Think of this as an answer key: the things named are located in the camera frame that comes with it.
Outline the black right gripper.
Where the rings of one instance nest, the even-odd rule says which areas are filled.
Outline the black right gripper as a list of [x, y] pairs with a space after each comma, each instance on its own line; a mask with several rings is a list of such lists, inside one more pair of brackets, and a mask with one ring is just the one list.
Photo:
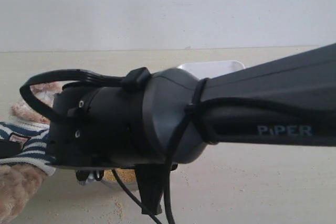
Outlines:
[[[65, 169], [133, 167], [150, 161], [142, 129], [142, 91], [94, 87], [79, 82], [64, 85], [54, 110], [71, 121], [52, 122], [48, 155]], [[138, 165], [135, 176], [142, 205], [162, 213], [164, 165]]]

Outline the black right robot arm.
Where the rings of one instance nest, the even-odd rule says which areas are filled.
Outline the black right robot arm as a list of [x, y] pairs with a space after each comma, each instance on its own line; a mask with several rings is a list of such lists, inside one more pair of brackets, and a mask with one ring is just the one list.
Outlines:
[[143, 213], [173, 221], [170, 173], [206, 146], [335, 146], [335, 45], [215, 78], [179, 68], [119, 81], [62, 71], [47, 154], [58, 168], [135, 170]]

